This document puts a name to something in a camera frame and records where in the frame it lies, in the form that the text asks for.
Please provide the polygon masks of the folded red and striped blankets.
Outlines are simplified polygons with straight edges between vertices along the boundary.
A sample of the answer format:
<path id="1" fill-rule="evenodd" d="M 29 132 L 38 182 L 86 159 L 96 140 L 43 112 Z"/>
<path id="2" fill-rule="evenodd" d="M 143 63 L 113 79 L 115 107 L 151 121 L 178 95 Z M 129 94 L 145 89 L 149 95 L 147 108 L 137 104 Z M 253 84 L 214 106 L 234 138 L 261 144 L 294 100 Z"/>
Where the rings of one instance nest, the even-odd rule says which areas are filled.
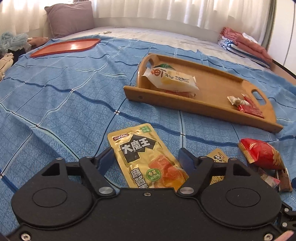
<path id="1" fill-rule="evenodd" d="M 218 45 L 223 49 L 243 58 L 248 58 L 258 65 L 270 68 L 273 59 L 267 50 L 245 33 L 239 33 L 229 27 L 224 27 L 218 38 Z"/>

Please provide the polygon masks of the light blue cloth bundle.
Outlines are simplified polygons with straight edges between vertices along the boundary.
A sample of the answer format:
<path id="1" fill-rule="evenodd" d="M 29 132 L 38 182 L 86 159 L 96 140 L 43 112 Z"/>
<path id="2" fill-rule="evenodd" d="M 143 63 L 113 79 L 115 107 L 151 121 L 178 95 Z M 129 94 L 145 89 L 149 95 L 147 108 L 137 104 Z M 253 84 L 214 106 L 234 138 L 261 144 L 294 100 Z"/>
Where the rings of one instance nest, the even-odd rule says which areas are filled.
<path id="1" fill-rule="evenodd" d="M 11 32 L 5 32 L 1 35 L 0 50 L 2 54 L 6 54 L 9 50 L 16 51 L 22 49 L 28 42 L 26 33 L 14 35 Z"/>

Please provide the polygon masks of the white flower cake packet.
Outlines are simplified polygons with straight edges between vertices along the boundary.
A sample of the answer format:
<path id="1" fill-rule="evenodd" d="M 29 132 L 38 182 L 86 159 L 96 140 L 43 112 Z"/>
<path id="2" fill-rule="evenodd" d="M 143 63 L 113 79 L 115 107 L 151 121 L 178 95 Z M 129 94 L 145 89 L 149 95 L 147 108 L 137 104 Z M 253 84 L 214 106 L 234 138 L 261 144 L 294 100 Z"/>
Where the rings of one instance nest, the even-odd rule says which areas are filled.
<path id="1" fill-rule="evenodd" d="M 194 76 L 163 67 L 147 68 L 142 75 L 156 88 L 176 92 L 196 93 L 199 88 Z"/>

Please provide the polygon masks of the wooden serving tray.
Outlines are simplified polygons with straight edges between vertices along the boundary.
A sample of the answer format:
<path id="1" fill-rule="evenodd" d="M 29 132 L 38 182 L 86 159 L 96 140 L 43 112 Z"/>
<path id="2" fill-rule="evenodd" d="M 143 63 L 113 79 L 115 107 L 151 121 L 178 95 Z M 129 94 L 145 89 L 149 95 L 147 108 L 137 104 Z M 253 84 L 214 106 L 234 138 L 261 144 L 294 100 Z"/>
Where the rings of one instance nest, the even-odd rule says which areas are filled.
<path id="1" fill-rule="evenodd" d="M 199 87 L 197 95 L 189 98 L 156 88 L 144 76 L 147 63 L 153 67 L 167 63 L 177 71 L 196 77 Z M 138 67 L 136 86 L 126 85 L 123 89 L 129 100 L 205 115 L 271 133 L 279 133 L 283 129 L 276 122 L 271 102 L 255 85 L 235 75 L 187 60 L 150 53 Z M 231 105 L 228 96 L 249 97 L 263 117 L 239 111 Z"/>

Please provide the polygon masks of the red square cracker packet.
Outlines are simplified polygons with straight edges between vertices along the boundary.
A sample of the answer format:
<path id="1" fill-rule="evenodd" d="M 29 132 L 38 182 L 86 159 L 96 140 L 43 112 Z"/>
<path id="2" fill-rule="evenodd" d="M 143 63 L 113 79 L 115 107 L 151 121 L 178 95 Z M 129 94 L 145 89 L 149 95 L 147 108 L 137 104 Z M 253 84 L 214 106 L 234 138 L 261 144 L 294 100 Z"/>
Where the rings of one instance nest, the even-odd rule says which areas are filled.
<path id="1" fill-rule="evenodd" d="M 178 96 L 187 97 L 187 98 L 194 98 L 196 95 L 195 93 L 191 93 L 191 92 L 179 92 L 179 91 L 170 91 L 170 90 L 164 90 L 164 92 L 169 93 L 169 94 L 178 95 Z"/>

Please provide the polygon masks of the yellow spicy strip packet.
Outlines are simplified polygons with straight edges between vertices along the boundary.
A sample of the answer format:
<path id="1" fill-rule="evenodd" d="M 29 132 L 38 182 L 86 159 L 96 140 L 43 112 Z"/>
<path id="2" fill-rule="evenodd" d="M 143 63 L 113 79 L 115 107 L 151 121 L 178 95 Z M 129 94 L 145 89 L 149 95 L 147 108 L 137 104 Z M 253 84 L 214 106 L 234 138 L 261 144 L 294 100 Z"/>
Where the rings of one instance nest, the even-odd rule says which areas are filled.
<path id="1" fill-rule="evenodd" d="M 109 133 L 108 141 L 130 188 L 173 188 L 188 179 L 153 127 L 144 123 Z"/>

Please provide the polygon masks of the green snack packet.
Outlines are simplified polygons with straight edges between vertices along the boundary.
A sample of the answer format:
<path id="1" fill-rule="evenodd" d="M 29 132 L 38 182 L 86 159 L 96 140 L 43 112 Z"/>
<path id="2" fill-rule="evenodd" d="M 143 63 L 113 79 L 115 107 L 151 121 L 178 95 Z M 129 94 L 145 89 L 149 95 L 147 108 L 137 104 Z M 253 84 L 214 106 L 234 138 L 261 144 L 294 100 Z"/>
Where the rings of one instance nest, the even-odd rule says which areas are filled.
<path id="1" fill-rule="evenodd" d="M 171 65 L 169 65 L 167 63 L 161 63 L 160 65 L 154 66 L 154 68 L 166 68 L 166 69 L 171 69 L 171 70 L 175 69 L 175 68 L 173 68 Z"/>

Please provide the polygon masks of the blue plaid bed sheet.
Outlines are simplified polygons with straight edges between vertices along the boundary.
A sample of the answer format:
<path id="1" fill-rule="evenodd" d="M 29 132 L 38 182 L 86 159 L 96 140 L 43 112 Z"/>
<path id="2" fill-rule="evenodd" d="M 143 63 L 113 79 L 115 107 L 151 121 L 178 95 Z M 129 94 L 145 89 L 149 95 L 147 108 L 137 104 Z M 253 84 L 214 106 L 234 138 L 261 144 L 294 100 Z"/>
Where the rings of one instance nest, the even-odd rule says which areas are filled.
<path id="1" fill-rule="evenodd" d="M 94 48 L 33 59 L 25 54 L 1 81 L 1 233 L 18 225 L 13 194 L 57 157 L 68 162 L 95 156 L 109 146 L 110 132 L 150 123 L 170 152 L 184 147 L 196 156 L 220 148 L 244 160 L 242 138 L 269 142 L 295 178 L 295 86 L 239 58 L 216 57 L 216 47 L 189 51 L 173 44 L 101 36 Z M 129 101 L 142 58 L 156 53 L 207 65 L 244 78 L 261 89 L 283 126 L 277 134 L 205 116 Z"/>

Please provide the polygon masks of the white sheer curtain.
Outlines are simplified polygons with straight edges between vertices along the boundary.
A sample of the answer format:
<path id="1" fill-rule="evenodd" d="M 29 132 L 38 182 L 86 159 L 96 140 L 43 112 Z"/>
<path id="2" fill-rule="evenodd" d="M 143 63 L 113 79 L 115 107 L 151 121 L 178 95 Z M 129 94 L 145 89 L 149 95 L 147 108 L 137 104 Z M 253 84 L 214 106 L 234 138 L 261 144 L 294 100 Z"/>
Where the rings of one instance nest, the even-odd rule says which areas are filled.
<path id="1" fill-rule="evenodd" d="M 45 7 L 58 1 L 1 1 L 1 32 L 40 30 Z M 271 1 L 91 1 L 94 19 L 143 18 L 220 32 L 230 27 L 259 40 L 264 36 Z"/>

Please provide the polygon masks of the white gold dotted snack packet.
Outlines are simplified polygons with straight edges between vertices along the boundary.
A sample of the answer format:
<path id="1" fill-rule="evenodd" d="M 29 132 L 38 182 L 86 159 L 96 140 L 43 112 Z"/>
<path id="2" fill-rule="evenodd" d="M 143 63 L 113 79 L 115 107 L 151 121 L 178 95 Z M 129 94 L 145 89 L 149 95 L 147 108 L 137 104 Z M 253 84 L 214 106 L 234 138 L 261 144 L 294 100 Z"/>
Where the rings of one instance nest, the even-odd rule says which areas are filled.
<path id="1" fill-rule="evenodd" d="M 240 99 L 238 97 L 228 96 L 227 99 L 230 101 L 232 105 L 235 105 L 235 106 L 239 106 L 239 105 L 251 106 L 251 104 L 248 101 Z"/>

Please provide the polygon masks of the brown peanut snack packet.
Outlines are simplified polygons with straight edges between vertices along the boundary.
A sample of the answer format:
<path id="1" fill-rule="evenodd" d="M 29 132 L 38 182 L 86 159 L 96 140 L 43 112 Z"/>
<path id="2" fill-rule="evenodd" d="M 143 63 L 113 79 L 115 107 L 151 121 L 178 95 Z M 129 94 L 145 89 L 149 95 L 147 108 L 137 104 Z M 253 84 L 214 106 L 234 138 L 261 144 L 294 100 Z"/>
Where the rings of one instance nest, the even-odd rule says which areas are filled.
<path id="1" fill-rule="evenodd" d="M 283 170 L 277 170 L 276 176 L 278 180 L 280 180 L 278 185 L 279 192 L 292 192 L 292 185 L 287 168 Z"/>

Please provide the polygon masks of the purple pillow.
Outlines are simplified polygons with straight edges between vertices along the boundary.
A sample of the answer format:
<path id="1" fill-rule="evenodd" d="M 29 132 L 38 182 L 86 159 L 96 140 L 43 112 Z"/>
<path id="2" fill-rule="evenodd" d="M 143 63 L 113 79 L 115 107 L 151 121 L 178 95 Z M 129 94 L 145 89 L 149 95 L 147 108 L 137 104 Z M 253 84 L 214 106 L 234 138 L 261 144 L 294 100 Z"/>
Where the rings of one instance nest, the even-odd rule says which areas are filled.
<path id="1" fill-rule="evenodd" d="M 66 37 L 95 27 L 91 1 L 54 4 L 44 9 L 54 38 Z"/>

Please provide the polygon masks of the red nut snack bag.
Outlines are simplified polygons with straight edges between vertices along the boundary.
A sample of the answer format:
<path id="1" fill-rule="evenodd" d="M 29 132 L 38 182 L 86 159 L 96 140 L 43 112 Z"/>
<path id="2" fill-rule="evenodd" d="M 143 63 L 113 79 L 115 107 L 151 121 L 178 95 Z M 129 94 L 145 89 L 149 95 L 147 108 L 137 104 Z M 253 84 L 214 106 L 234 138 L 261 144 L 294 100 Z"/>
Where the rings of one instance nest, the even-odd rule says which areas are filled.
<path id="1" fill-rule="evenodd" d="M 243 152 L 249 164 L 254 164 L 262 169 L 285 169 L 279 151 L 267 142 L 243 138 L 238 143 L 238 147 Z"/>

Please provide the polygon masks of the red plastic tray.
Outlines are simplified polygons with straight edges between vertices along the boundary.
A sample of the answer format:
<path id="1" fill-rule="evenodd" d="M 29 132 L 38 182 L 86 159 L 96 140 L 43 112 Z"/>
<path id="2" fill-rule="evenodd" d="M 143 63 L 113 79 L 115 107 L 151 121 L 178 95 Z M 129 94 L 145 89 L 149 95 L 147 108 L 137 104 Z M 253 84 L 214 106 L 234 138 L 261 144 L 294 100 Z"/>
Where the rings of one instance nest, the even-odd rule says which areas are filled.
<path id="1" fill-rule="evenodd" d="M 37 58 L 54 54 L 81 52 L 93 48 L 100 41 L 100 39 L 79 39 L 54 43 L 32 53 L 30 57 Z"/>

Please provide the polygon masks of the long red snack bar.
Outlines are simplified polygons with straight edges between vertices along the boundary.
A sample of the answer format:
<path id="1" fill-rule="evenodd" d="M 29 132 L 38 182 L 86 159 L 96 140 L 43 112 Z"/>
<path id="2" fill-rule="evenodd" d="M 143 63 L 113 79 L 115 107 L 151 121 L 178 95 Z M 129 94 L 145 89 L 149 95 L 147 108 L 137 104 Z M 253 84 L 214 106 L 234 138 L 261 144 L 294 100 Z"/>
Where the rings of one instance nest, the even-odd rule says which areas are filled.
<path id="1" fill-rule="evenodd" d="M 243 113 L 251 114 L 259 118 L 264 118 L 262 111 L 255 105 L 253 100 L 247 95 L 243 94 L 243 100 L 238 105 L 238 109 Z"/>

